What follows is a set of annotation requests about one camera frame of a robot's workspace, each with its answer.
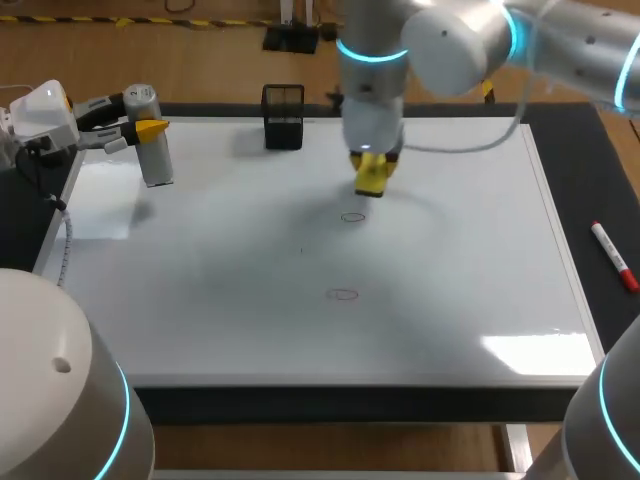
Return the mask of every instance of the red marker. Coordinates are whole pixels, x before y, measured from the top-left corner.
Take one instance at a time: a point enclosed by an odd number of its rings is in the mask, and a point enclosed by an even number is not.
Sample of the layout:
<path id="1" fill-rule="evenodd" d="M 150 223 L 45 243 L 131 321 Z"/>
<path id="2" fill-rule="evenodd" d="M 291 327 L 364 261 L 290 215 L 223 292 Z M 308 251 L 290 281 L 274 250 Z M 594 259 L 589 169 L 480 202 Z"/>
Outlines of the red marker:
<path id="1" fill-rule="evenodd" d="M 600 245 L 602 245 L 602 248 L 605 249 L 607 255 L 609 255 L 609 258 L 620 273 L 620 278 L 622 278 L 624 286 L 627 287 L 630 292 L 640 292 L 640 285 L 638 284 L 636 277 L 633 276 L 633 273 L 631 272 L 631 270 L 629 270 L 627 264 L 624 263 L 622 256 L 620 256 L 620 253 L 613 245 L 613 242 L 609 238 L 609 235 L 607 235 L 607 232 L 605 232 L 604 228 L 602 228 L 602 225 L 600 225 L 600 223 L 598 222 L 593 222 L 591 231 L 600 242 Z"/>

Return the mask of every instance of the wooden floor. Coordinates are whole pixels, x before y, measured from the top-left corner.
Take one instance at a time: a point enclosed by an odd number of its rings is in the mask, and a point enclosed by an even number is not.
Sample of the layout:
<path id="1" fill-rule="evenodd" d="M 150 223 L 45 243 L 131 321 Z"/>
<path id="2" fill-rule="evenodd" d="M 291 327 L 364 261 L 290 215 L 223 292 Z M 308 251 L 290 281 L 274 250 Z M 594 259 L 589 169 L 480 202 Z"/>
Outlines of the wooden floor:
<path id="1" fill-rule="evenodd" d="M 203 9 L 200 17 L 211 16 L 212 3 L 198 7 Z M 248 3 L 252 4 L 252 18 L 274 15 L 272 0 Z M 635 0 L 598 3 L 640 14 L 640 2 Z M 218 5 L 222 4 L 230 12 L 221 16 L 241 18 L 229 5 L 246 7 L 247 2 L 225 0 Z M 263 10 L 255 13 L 253 4 Z M 0 7 L 0 15 L 124 16 L 151 12 L 151 16 L 158 14 L 159 5 L 156 0 L 25 0 L 12 9 Z M 256 28 L 4 24 L 0 25 L 0 85 L 38 85 L 56 78 L 69 96 L 83 101 L 145 82 L 154 85 L 164 101 L 257 103 L 265 83 L 301 83 L 308 103 L 326 103 L 325 94 L 338 84 L 334 45 L 320 44 L 314 56 L 263 53 L 263 34 Z M 494 77 L 498 101 L 517 100 L 525 78 L 524 73 L 509 68 L 498 72 Z M 534 100 L 582 100 L 564 88 L 552 92 L 547 88 L 540 81 Z M 0 105 L 22 93 L 0 90 Z M 415 79 L 407 100 L 434 101 Z M 481 100 L 481 93 L 475 91 L 454 101 Z M 638 140 L 625 119 L 608 114 L 602 119 L 631 183 L 640 193 Z M 556 428 L 531 428 L 534 451 L 544 447 Z M 482 425 L 160 427 L 155 433 L 159 468 L 498 471 L 504 466 L 497 453 L 495 428 Z"/>

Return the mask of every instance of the white table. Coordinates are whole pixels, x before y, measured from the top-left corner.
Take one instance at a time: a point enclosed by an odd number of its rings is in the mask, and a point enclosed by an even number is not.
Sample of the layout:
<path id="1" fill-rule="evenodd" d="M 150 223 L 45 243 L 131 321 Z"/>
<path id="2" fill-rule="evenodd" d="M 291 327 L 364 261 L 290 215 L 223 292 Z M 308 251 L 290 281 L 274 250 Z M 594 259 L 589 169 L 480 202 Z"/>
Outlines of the white table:
<path id="1" fill-rule="evenodd" d="M 301 152 L 263 151 L 257 119 L 174 119 L 169 144 L 175 185 L 89 152 L 69 207 L 68 291 L 137 387 L 578 386 L 602 358 L 526 126 L 476 156 L 406 152 L 380 200 L 353 195 L 338 119 L 308 120 Z"/>

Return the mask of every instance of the striped tape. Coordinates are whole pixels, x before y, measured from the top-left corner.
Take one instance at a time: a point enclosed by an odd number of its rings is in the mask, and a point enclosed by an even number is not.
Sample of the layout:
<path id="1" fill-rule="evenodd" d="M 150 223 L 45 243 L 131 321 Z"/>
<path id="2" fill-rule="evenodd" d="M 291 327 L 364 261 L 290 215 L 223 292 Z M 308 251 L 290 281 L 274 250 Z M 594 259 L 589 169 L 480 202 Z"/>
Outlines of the striped tape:
<path id="1" fill-rule="evenodd" d="M 491 80 L 485 80 L 482 82 L 482 95 L 484 96 L 484 103 L 487 105 L 493 105 L 496 103 L 496 94 L 493 89 L 493 82 Z"/>
<path id="2" fill-rule="evenodd" d="M 42 17 L 42 16 L 0 16 L 0 23 L 113 23 L 124 27 L 132 23 L 152 23 L 179 25 L 181 27 L 269 27 L 277 24 L 270 20 L 179 20 L 157 17 Z"/>

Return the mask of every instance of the black mat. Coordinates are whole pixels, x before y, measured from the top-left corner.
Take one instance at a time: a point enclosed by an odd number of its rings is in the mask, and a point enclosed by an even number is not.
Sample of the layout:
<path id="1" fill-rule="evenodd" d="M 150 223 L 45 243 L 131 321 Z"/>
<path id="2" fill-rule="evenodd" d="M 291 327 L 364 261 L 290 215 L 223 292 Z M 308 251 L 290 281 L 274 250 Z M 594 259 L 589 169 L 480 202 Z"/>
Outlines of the black mat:
<path id="1" fill-rule="evenodd" d="M 512 116 L 514 105 L 409 106 L 408 117 Z M 258 117 L 258 106 L 165 104 L 167 116 Z M 331 117 L 309 106 L 306 116 Z M 534 104 L 531 125 L 598 334 L 611 349 L 640 314 L 640 295 L 625 291 L 590 232 L 600 221 L 640 275 L 640 205 L 600 118 L 588 104 Z M 58 194 L 65 169 L 47 178 Z M 52 216 L 12 172 L 0 174 L 0 267 L 30 270 Z M 156 424 L 235 422 L 547 422 L 561 421 L 573 389 L 396 387 L 143 388 Z"/>

